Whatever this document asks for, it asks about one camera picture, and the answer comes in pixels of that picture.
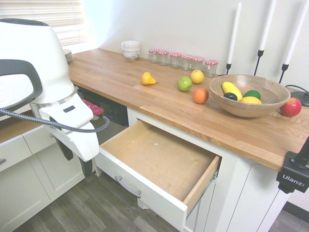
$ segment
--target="open drawer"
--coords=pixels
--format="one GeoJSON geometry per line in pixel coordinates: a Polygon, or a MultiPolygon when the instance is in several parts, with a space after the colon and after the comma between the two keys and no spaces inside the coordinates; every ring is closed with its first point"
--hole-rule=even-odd
{"type": "Polygon", "coordinates": [[[182,231],[187,213],[218,170],[220,157],[138,121],[103,143],[95,161],[136,195],[141,191],[139,206],[182,231]]]}

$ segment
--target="wooden bowl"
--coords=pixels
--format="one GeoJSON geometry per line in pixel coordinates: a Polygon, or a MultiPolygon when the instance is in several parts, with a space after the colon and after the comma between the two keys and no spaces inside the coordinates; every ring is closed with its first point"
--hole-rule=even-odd
{"type": "Polygon", "coordinates": [[[281,84],[259,76],[223,75],[211,80],[211,94],[223,109],[240,117],[259,117],[267,115],[284,105],[290,98],[289,90],[281,84]],[[261,94],[262,104],[251,104],[223,97],[222,83],[233,83],[244,95],[249,90],[257,90],[261,94]]]}

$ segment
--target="white candle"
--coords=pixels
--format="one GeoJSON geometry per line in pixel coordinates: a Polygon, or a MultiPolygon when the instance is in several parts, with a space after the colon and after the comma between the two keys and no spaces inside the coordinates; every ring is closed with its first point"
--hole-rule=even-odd
{"type": "Polygon", "coordinates": [[[235,21],[234,21],[234,26],[233,26],[233,34],[232,34],[232,40],[231,40],[231,45],[230,45],[230,52],[228,54],[228,59],[227,59],[228,64],[232,63],[232,57],[233,57],[233,52],[234,52],[234,45],[235,45],[235,40],[236,40],[240,11],[241,11],[241,3],[239,2],[237,5],[235,21]]]}
{"type": "Polygon", "coordinates": [[[299,17],[299,20],[298,20],[298,23],[297,23],[297,26],[296,26],[296,30],[295,30],[294,36],[292,38],[292,41],[291,41],[291,44],[290,44],[290,48],[289,48],[289,51],[288,51],[288,54],[286,56],[284,64],[289,64],[290,63],[290,59],[291,59],[291,56],[292,56],[292,53],[293,53],[293,50],[294,50],[294,47],[295,47],[298,35],[300,33],[301,26],[303,25],[303,22],[304,22],[304,19],[305,19],[308,7],[309,7],[309,0],[306,0],[305,3],[304,3],[303,11],[301,12],[301,15],[299,17]]]}
{"type": "Polygon", "coordinates": [[[277,0],[272,0],[271,4],[270,4],[270,8],[269,8],[269,12],[268,12],[268,15],[267,15],[267,20],[266,20],[265,28],[264,28],[264,31],[263,31],[263,37],[262,37],[262,41],[261,41],[261,45],[260,45],[260,49],[259,49],[260,51],[264,51],[264,48],[265,48],[265,43],[266,43],[266,39],[267,39],[267,35],[268,35],[271,19],[272,19],[272,16],[274,15],[276,2],[277,2],[277,0]]]}

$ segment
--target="wooden floor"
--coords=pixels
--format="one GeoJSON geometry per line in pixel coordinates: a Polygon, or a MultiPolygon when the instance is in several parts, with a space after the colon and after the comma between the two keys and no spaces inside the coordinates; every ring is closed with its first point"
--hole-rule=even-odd
{"type": "MultiPolygon", "coordinates": [[[[14,232],[177,232],[113,179],[94,174],[14,232]]],[[[282,211],[269,232],[309,232],[309,224],[282,211]]]]}
{"type": "Polygon", "coordinates": [[[309,232],[309,224],[282,210],[269,232],[309,232]]]}

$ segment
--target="white wall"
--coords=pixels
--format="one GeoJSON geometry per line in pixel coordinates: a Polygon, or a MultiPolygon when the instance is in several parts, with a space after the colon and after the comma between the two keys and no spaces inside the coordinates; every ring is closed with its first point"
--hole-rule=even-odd
{"type": "MultiPolygon", "coordinates": [[[[121,53],[121,41],[141,42],[141,57],[150,48],[219,60],[225,73],[239,0],[84,0],[97,45],[121,53]]],[[[270,26],[258,76],[279,81],[303,0],[279,0],[270,26]]],[[[270,0],[242,0],[239,30],[230,74],[253,74],[270,0]]],[[[282,84],[309,90],[309,13],[282,84]]]]}

